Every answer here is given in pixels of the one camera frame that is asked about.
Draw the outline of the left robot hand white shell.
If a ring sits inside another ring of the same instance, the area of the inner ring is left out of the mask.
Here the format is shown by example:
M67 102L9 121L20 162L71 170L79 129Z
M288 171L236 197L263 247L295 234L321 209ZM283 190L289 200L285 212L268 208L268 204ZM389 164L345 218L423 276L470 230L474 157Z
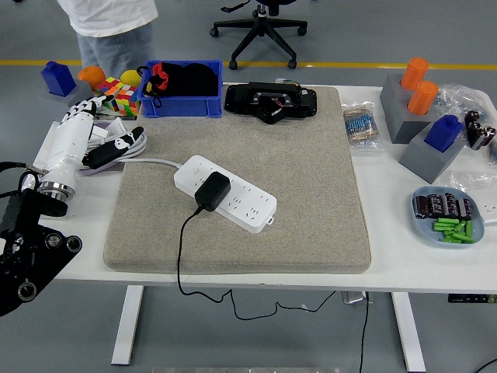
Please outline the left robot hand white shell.
M106 95L86 99L64 115L55 129L54 142L47 156L47 172L40 178L42 192L74 192L77 171L86 168L98 172L126 156L133 157L144 151L146 140L144 128L140 126L88 150L96 111L109 100L111 98Z

